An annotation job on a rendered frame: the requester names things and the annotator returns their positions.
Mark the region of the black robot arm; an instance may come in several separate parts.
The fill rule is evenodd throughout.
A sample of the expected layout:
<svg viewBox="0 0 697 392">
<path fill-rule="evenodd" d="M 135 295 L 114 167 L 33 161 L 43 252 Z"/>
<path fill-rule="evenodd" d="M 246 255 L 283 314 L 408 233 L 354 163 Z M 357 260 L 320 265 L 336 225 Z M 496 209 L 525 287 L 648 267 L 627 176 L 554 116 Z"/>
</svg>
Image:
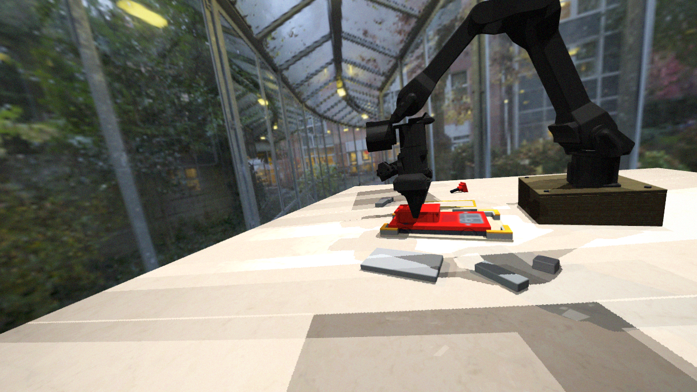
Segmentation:
<svg viewBox="0 0 697 392">
<path fill-rule="evenodd" d="M 620 156 L 635 143 L 618 131 L 607 110 L 589 99 L 559 33 L 560 0 L 487 0 L 477 3 L 429 65 L 398 94 L 390 120 L 366 122 L 368 153 L 391 150 L 399 129 L 400 148 L 426 145 L 426 124 L 435 119 L 418 113 L 446 70 L 476 35 L 507 33 L 524 48 L 556 113 L 548 126 L 554 143 L 572 155 L 567 181 L 573 188 L 620 188 Z"/>
</svg>

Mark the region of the grey rectangular bar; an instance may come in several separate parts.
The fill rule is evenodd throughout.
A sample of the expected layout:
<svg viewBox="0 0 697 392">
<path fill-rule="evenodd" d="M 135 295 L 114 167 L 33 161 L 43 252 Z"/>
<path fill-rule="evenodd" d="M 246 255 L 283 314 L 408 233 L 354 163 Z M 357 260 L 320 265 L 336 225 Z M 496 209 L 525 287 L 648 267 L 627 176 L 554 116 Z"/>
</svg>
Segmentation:
<svg viewBox="0 0 697 392">
<path fill-rule="evenodd" d="M 529 279 L 516 274 L 513 271 L 502 268 L 501 266 L 495 265 L 490 261 L 480 261 L 475 264 L 475 271 L 484 275 L 499 284 L 514 290 L 515 292 L 521 292 L 529 287 Z"/>
</svg>

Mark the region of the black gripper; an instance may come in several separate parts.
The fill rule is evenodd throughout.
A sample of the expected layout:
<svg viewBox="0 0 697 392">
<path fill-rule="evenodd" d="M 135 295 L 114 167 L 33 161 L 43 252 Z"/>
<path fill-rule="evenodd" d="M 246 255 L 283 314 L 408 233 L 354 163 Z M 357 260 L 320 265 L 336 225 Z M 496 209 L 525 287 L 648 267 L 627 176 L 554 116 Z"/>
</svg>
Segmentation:
<svg viewBox="0 0 697 392">
<path fill-rule="evenodd" d="M 421 145 L 401 148 L 400 152 L 404 175 L 394 179 L 393 188 L 404 195 L 413 218 L 418 218 L 432 182 L 427 177 L 433 177 L 432 169 L 427 164 L 428 149 L 426 145 Z"/>
</svg>

